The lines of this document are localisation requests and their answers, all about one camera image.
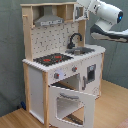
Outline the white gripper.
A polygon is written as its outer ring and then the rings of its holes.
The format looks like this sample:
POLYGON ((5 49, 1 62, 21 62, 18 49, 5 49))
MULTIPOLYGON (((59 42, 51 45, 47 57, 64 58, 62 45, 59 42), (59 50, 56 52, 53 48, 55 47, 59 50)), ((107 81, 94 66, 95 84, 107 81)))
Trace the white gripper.
POLYGON ((80 4, 81 6, 85 7, 86 9, 88 8, 91 0, 77 0, 77 3, 80 4))

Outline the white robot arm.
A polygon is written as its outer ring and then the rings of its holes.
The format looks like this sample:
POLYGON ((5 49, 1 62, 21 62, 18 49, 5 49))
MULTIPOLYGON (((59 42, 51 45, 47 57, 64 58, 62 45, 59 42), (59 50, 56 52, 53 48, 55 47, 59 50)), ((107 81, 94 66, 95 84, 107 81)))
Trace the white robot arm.
POLYGON ((99 17, 90 28, 90 35, 94 39, 128 43, 128 29, 122 32, 111 31, 123 18, 121 9, 102 0, 77 0, 77 3, 99 17))

